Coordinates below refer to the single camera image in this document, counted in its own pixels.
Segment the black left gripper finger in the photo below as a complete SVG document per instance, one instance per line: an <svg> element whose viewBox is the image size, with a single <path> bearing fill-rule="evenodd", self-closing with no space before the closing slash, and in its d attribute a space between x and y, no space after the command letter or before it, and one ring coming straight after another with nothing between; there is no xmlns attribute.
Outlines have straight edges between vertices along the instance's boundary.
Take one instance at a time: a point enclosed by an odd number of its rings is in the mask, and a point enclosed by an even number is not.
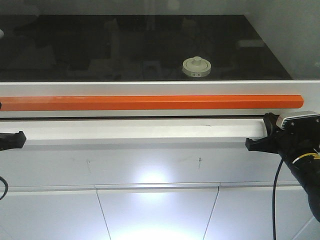
<svg viewBox="0 0 320 240"><path fill-rule="evenodd" d="M1 150L22 149L25 143L26 136L23 131L0 134Z"/></svg>

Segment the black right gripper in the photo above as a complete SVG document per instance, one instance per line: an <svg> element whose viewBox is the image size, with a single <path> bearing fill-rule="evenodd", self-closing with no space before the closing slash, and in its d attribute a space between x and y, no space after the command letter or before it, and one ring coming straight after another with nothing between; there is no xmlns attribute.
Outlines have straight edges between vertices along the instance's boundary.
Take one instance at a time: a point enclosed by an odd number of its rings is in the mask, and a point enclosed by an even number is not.
<svg viewBox="0 0 320 240"><path fill-rule="evenodd" d="M249 152L279 152L290 160L298 160L303 156L320 152L320 118L313 117L297 120L294 126L280 129L274 139L270 135L279 130L279 115L272 112L263 116L267 137L261 139L247 138L245 147Z"/></svg>

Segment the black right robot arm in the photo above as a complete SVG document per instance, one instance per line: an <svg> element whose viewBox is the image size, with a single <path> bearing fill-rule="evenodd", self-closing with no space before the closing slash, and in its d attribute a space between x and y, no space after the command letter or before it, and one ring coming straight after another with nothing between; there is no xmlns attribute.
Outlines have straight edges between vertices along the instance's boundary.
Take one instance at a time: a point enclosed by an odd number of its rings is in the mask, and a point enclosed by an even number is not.
<svg viewBox="0 0 320 240"><path fill-rule="evenodd" d="M307 194L320 220L320 114L312 111L263 116L267 136L247 138L248 151L278 154Z"/></svg>

